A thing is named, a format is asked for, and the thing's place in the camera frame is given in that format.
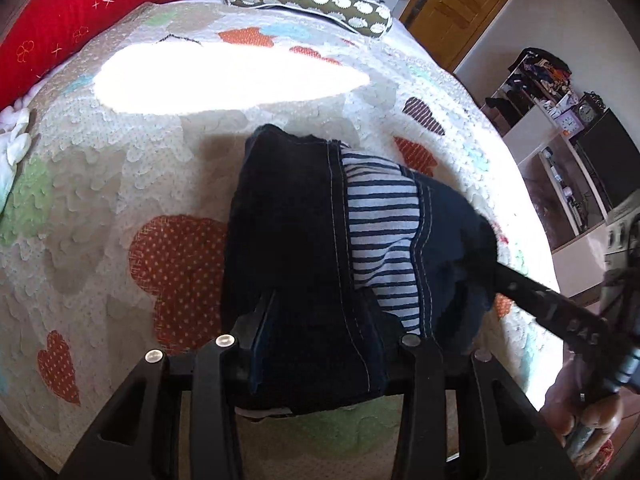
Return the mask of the person right hand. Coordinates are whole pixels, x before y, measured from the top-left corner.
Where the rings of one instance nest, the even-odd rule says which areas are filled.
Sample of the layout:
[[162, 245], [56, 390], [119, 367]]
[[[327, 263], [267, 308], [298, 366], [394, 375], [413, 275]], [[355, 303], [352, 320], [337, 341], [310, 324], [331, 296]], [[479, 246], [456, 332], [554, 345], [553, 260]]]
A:
[[540, 410], [542, 418], [562, 445], [565, 445], [566, 438], [577, 424], [593, 430], [590, 439], [575, 458], [576, 463], [589, 462], [596, 456], [620, 426], [624, 412], [623, 400], [618, 394], [595, 404], [583, 404], [579, 400], [581, 379], [582, 361], [571, 358], [548, 389], [544, 406]]

